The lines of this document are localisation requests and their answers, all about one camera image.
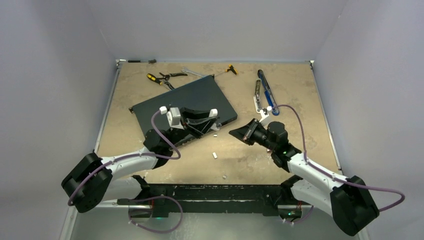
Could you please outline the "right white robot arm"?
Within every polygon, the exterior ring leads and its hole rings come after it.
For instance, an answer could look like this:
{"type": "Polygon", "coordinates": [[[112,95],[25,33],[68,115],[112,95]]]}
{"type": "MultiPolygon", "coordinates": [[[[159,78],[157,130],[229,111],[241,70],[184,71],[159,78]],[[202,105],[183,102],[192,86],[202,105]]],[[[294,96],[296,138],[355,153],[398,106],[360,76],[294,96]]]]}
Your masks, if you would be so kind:
{"type": "Polygon", "coordinates": [[[331,216],[349,236],[356,235],[380,215],[360,177],[346,177],[306,158],[289,142],[283,123],[272,121],[264,127],[254,118],[229,134],[249,146],[258,144],[270,150],[274,164],[298,178],[281,189],[284,202],[292,204],[299,200],[311,204],[331,216]]]}

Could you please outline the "blue stapler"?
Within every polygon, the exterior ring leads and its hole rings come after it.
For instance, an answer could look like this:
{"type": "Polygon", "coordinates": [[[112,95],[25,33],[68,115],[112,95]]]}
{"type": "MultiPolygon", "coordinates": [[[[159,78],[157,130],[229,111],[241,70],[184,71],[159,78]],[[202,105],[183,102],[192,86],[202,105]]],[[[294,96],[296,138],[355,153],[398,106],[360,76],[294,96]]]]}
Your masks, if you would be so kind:
{"type": "Polygon", "coordinates": [[[272,114],[273,114],[274,116],[278,116],[278,115],[280,114],[280,110],[279,110],[279,108],[277,107],[276,100],[275,100],[275,98],[274,98],[274,96],[273,96],[273,94],[272,94],[272,91],[271,91],[270,85],[269,85],[269,83],[268,83],[268,81],[267,81],[267,79],[266,79],[266,76],[265,76],[265,74],[264,74],[263,70],[262,70],[262,69],[259,69],[259,70],[257,71],[257,75],[258,75],[258,77],[260,78],[261,83],[262,83],[262,86],[263,86],[263,88],[264,88],[264,94],[265,94],[265,97],[266,97],[267,103],[268,103],[268,105],[269,105],[269,106],[271,106],[271,107],[272,107],[272,114]]]}

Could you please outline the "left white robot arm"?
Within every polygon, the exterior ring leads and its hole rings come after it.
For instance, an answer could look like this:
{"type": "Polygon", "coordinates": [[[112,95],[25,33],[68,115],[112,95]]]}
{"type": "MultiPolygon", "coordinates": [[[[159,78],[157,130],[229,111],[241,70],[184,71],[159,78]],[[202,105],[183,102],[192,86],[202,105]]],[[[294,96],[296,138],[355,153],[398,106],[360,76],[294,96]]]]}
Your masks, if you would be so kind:
{"type": "Polygon", "coordinates": [[[150,118],[151,130],[139,150],[116,156],[88,153],[62,180],[68,196],[67,205],[79,213],[109,200],[129,199],[146,203],[149,191],[139,171],[154,170],[182,157],[177,143],[191,135],[202,138],[219,130],[218,110],[193,110],[186,107],[161,106],[150,118]]]}

